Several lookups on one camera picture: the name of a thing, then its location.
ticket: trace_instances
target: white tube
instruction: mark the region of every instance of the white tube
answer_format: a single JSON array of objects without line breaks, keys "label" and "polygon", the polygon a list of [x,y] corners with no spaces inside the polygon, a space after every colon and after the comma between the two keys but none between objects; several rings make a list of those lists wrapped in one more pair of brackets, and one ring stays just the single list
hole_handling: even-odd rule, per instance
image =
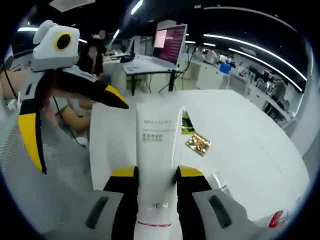
[{"label": "white tube", "polygon": [[177,186],[173,177],[180,164],[182,109],[137,105],[137,223],[168,227],[177,215]]}]

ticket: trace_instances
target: monitor screen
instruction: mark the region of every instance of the monitor screen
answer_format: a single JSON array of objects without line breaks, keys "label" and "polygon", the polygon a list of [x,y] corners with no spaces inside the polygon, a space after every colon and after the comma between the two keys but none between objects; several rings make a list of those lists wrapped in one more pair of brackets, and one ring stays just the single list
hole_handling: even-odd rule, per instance
[{"label": "monitor screen", "polygon": [[153,56],[177,64],[187,25],[158,30],[155,35]]}]

